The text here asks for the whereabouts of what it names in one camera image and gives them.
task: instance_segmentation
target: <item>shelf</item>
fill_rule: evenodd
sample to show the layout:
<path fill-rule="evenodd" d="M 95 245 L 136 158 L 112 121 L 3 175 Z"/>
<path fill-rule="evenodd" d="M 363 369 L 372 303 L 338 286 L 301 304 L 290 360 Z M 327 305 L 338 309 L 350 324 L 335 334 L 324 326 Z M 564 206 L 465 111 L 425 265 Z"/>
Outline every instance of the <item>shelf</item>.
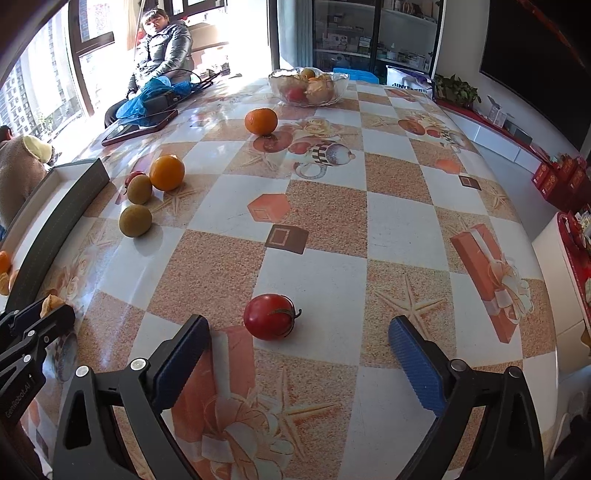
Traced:
<path fill-rule="evenodd" d="M 360 8 L 364 10 L 375 10 L 373 5 L 365 5 L 365 4 L 356 4 L 353 2 L 343 2 L 341 0 L 316 0 L 318 4 L 339 4 L 339 5 L 347 5 L 352 8 Z"/>
<path fill-rule="evenodd" d="M 415 67 L 411 67 L 410 65 L 407 65 L 406 63 L 402 63 L 401 61 L 390 60 L 390 59 L 381 59 L 379 57 L 376 57 L 376 60 L 383 61 L 384 63 L 391 63 L 392 65 L 398 65 L 400 67 L 405 67 L 405 68 L 408 68 L 411 70 L 416 70 L 418 72 L 426 73 L 425 70 L 416 69 Z"/>
<path fill-rule="evenodd" d="M 358 8 L 358 9 L 365 9 L 365 10 L 375 10 L 373 5 L 364 5 L 364 4 L 355 4 L 353 2 L 343 2 L 341 0 L 316 0 L 319 4 L 338 4 L 338 5 L 347 5 L 351 8 Z M 389 8 L 382 8 L 382 12 L 387 13 L 388 15 L 394 15 L 395 17 L 405 18 L 411 22 L 416 22 L 421 25 L 432 25 L 437 27 L 437 22 L 431 22 L 430 20 L 426 20 L 424 18 L 415 17 L 414 15 L 405 14 L 399 12 L 397 10 L 390 10 Z"/>
<path fill-rule="evenodd" d="M 369 58 L 369 55 L 366 55 L 365 53 L 356 53 L 354 51 L 325 50 L 323 48 L 315 48 L 314 51 L 321 51 L 324 53 L 340 53 L 341 55 L 352 55 L 353 57 L 363 57 L 365 59 Z"/>
<path fill-rule="evenodd" d="M 426 19 L 420 18 L 420 17 L 415 17 L 414 15 L 404 14 L 404 13 L 399 12 L 397 10 L 390 10 L 388 8 L 382 8 L 382 12 L 386 12 L 388 15 L 393 15 L 395 17 L 405 18 L 409 21 L 412 21 L 412 22 L 415 22 L 418 24 L 432 25 L 433 28 L 437 27 L 437 22 L 431 22 L 430 20 L 426 20 Z"/>

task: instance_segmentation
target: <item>kiwi fruit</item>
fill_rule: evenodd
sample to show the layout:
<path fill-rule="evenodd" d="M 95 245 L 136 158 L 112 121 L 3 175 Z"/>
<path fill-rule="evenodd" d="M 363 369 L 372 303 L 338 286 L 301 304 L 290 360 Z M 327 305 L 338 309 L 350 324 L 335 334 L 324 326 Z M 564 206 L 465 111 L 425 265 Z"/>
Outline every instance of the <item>kiwi fruit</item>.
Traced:
<path fill-rule="evenodd" d="M 127 198 L 131 203 L 143 205 L 152 196 L 152 182 L 147 175 L 137 175 L 127 187 Z"/>
<path fill-rule="evenodd" d="M 300 72 L 300 77 L 310 80 L 316 78 L 316 72 L 312 69 L 304 69 Z"/>
<path fill-rule="evenodd" d="M 119 217 L 119 230 L 131 238 L 143 235 L 152 226 L 152 212 L 143 205 L 129 205 Z"/>

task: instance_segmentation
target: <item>orange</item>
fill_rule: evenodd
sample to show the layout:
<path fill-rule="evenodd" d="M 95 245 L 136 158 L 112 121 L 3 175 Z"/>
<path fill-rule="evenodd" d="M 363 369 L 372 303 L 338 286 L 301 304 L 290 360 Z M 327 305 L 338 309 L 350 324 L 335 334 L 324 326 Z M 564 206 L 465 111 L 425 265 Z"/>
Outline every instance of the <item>orange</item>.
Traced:
<path fill-rule="evenodd" d="M 270 108 L 255 108 L 244 117 L 244 126 L 255 135 L 271 135 L 277 123 L 277 114 Z"/>
<path fill-rule="evenodd" d="M 162 155 L 150 167 L 150 181 L 158 190 L 168 192 L 181 185 L 184 163 L 176 155 Z"/>
<path fill-rule="evenodd" d="M 10 270 L 10 265 L 11 265 L 10 256 L 8 255 L 7 252 L 2 250 L 0 252 L 0 274 L 7 273 L 8 270 Z"/>

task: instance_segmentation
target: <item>black puffer jacket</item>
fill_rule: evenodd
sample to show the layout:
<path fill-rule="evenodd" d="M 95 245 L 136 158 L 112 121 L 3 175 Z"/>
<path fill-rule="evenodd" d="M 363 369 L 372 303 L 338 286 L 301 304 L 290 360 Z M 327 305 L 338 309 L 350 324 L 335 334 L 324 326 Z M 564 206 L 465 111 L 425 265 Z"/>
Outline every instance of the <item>black puffer jacket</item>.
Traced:
<path fill-rule="evenodd" d="M 146 35 L 135 51 L 135 71 L 129 80 L 129 89 L 134 92 L 147 81 L 166 75 L 171 83 L 180 83 L 191 78 L 186 69 L 193 70 L 191 57 L 193 39 L 182 21 L 173 22 L 153 37 Z"/>

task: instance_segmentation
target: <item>television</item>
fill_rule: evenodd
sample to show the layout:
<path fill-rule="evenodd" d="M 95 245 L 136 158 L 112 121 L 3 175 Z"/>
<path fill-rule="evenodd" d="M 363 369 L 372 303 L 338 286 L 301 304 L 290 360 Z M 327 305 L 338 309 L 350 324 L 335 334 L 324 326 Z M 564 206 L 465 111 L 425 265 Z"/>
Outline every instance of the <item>television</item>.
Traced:
<path fill-rule="evenodd" d="M 591 74 L 589 52 L 576 37 L 588 28 L 579 28 L 584 12 L 554 4 L 560 15 L 544 0 L 490 0 L 480 72 L 529 103 L 580 150 L 591 124 Z M 527 125 L 520 127 L 527 132 Z"/>

